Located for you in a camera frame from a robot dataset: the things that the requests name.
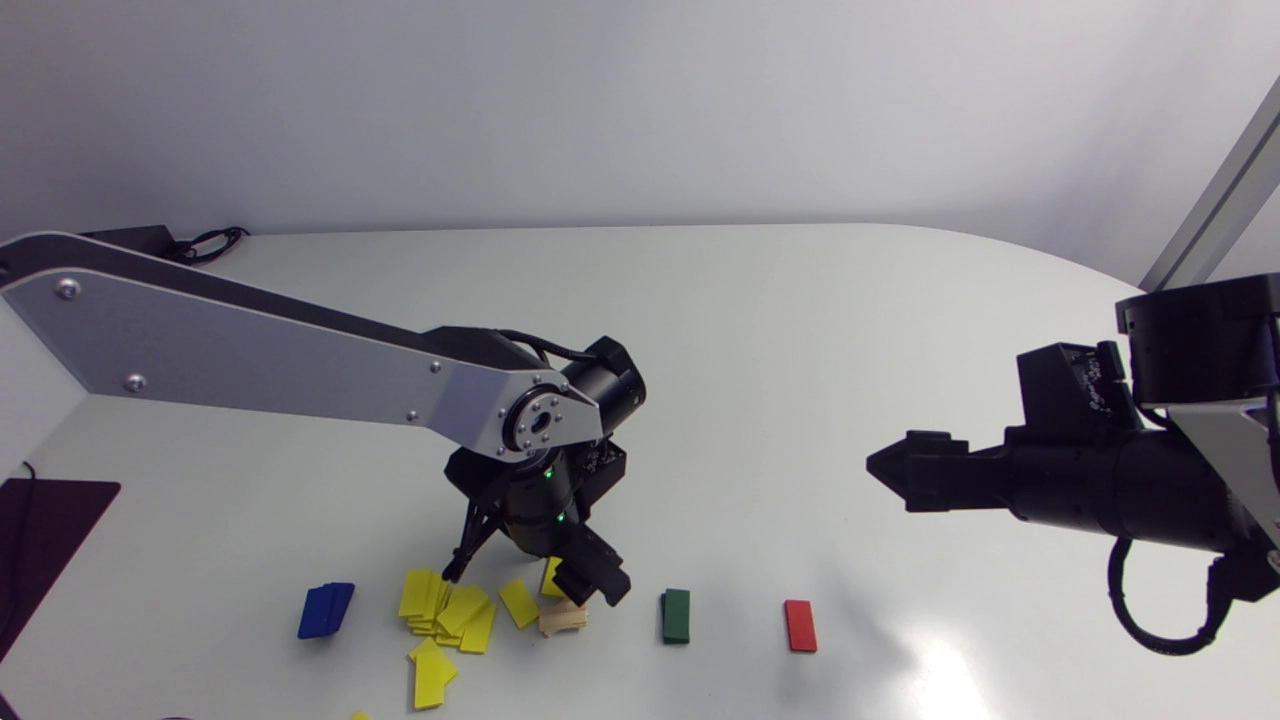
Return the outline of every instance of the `robotic arm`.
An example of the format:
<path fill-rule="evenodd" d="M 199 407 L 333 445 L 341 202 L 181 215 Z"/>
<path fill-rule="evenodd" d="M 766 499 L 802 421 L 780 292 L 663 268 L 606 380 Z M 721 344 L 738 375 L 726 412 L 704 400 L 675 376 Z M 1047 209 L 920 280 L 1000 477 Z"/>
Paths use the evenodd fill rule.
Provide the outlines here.
<path fill-rule="evenodd" d="M 64 233 L 0 245 L 0 295 L 91 393 L 416 424 L 457 442 L 445 475 L 468 505 L 449 580 L 502 530 L 562 557 L 554 582 L 573 602 L 600 591 L 617 605 L 631 587 L 586 527 L 626 469 L 612 433 L 645 400 L 608 337 L 576 352 L 515 331 L 415 333 Z"/>
<path fill-rule="evenodd" d="M 1121 625 L 1149 650 L 1188 655 L 1213 641 L 1233 601 L 1280 585 L 1280 274 L 1133 297 L 1116 318 L 1132 393 L 1115 343 L 1052 345 L 1018 357 L 1027 421 L 1002 446 L 970 452 L 950 433 L 913 430 L 867 469 L 909 512 L 1006 507 L 1116 536 L 1107 585 Z M 1221 553 L 1194 635 L 1160 638 L 1129 616 L 1134 539 Z"/>

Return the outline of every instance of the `screw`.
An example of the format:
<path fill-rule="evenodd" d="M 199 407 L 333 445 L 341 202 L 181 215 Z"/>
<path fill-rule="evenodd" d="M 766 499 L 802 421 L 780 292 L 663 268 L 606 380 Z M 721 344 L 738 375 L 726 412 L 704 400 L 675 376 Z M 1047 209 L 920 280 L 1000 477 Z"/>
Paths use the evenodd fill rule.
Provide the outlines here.
<path fill-rule="evenodd" d="M 76 300 L 79 295 L 79 283 L 74 278 L 63 278 L 54 286 L 54 292 L 63 300 Z"/>

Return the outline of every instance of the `red block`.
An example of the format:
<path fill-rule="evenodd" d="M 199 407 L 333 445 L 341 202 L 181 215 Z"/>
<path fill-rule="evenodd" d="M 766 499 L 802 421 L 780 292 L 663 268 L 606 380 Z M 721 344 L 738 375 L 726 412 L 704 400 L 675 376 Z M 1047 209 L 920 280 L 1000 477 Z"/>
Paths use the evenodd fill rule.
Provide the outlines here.
<path fill-rule="evenodd" d="M 809 601 L 788 600 L 783 607 L 787 611 L 791 652 L 818 652 L 818 635 L 813 632 L 813 607 L 809 606 Z"/>

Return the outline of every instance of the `white table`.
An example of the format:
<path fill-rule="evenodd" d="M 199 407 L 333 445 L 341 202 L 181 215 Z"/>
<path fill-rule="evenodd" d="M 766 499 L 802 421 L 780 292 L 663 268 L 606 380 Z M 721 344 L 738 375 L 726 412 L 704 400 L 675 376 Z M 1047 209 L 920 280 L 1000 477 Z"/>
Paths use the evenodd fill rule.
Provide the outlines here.
<path fill-rule="evenodd" d="M 1189 659 L 1111 615 L 1110 539 L 1004 511 L 908 515 L 864 460 L 910 428 L 974 447 L 1020 424 L 1014 356 L 1115 337 L 1135 291 L 992 240 L 891 225 L 253 237 L 218 274 L 410 328 L 600 334 L 649 402 L 591 525 L 631 594 L 543 639 L 506 615 L 438 717 L 1267 717 L 1280 605 L 1236 605 Z M 557 274 L 539 295 L 526 278 Z M 463 497 L 453 447 L 415 428 L 91 397 L 35 454 L 44 474 L 123 491 L 9 657 L 24 720 L 375 720 L 408 714 L 404 570 L 442 568 Z M 1203 620 L 1208 555 L 1142 546 L 1134 614 Z M 540 562 L 495 537 L 465 578 Z M 342 630 L 294 638 L 306 588 L 353 582 Z M 664 647 L 658 594 L 692 591 L 692 643 Z M 813 601 L 815 656 L 782 601 Z"/>

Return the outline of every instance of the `green block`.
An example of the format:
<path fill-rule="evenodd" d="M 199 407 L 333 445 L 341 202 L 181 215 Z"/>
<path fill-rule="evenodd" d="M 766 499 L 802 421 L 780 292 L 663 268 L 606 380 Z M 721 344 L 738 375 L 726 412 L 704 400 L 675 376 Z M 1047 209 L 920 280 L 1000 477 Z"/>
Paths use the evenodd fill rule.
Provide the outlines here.
<path fill-rule="evenodd" d="M 689 591 L 667 588 L 662 593 L 662 642 L 685 644 L 689 642 Z"/>

